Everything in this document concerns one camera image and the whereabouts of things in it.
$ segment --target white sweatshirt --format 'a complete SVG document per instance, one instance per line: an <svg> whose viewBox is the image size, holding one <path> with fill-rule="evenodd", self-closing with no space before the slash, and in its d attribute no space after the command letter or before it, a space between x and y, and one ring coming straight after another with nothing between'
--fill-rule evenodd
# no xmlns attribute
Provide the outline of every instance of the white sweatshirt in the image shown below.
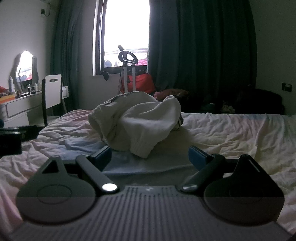
<svg viewBox="0 0 296 241"><path fill-rule="evenodd" d="M181 106L175 97L168 96L158 102L151 95L137 91L100 104L89 114L89 123L111 148L130 150L147 158L153 147L183 121Z"/></svg>

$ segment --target electrical outlet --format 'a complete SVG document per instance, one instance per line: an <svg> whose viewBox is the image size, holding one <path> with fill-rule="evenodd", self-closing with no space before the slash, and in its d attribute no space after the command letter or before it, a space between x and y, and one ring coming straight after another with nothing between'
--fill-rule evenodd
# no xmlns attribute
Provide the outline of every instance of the electrical outlet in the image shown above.
<svg viewBox="0 0 296 241"><path fill-rule="evenodd" d="M292 92L292 85L291 84L282 83L281 84L281 89L284 90L284 91Z"/></svg>

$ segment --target bed sheet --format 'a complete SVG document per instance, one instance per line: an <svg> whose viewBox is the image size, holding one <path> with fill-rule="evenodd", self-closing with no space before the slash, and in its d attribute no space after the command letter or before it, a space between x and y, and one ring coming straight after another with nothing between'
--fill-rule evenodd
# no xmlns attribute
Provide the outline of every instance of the bed sheet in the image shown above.
<svg viewBox="0 0 296 241"><path fill-rule="evenodd" d="M19 188L52 155L74 159L105 144L88 122L88 110L75 110L58 118L36 140L22 145L21 155L0 159L0 227L13 231L22 223L15 206ZM159 142L147 159L129 152L112 152L104 173L116 183L175 185L196 172L187 156L196 145L207 153L227 158L251 155L285 194L278 223L296 231L296 119L283 115L215 115L182 113L184 124Z"/></svg>

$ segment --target chair backrest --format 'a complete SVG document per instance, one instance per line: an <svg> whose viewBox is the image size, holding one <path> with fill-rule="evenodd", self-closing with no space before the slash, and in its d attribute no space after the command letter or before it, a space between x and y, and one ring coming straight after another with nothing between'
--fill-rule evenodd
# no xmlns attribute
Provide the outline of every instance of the chair backrest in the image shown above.
<svg viewBox="0 0 296 241"><path fill-rule="evenodd" d="M60 74L55 74L47 75L42 80L42 112L45 126L47 126L46 109L61 103L61 79Z"/></svg>

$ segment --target white wall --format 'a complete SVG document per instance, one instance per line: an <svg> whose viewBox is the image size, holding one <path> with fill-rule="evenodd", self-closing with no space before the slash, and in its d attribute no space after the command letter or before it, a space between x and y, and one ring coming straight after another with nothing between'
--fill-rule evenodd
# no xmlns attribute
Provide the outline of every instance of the white wall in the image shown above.
<svg viewBox="0 0 296 241"><path fill-rule="evenodd" d="M0 86L8 88L17 54L28 50L37 57L39 79L49 74L50 53L59 0L52 0L49 17L40 14L47 4L39 0L0 2Z"/></svg>
<svg viewBox="0 0 296 241"><path fill-rule="evenodd" d="M105 81L102 75L93 76L93 29L96 0L85 0L81 14L78 50L79 105L91 110L117 95L119 74L111 74Z"/></svg>
<svg viewBox="0 0 296 241"><path fill-rule="evenodd" d="M250 0L257 39L256 87L280 94L296 113L296 0ZM292 92L281 90L282 82Z"/></svg>

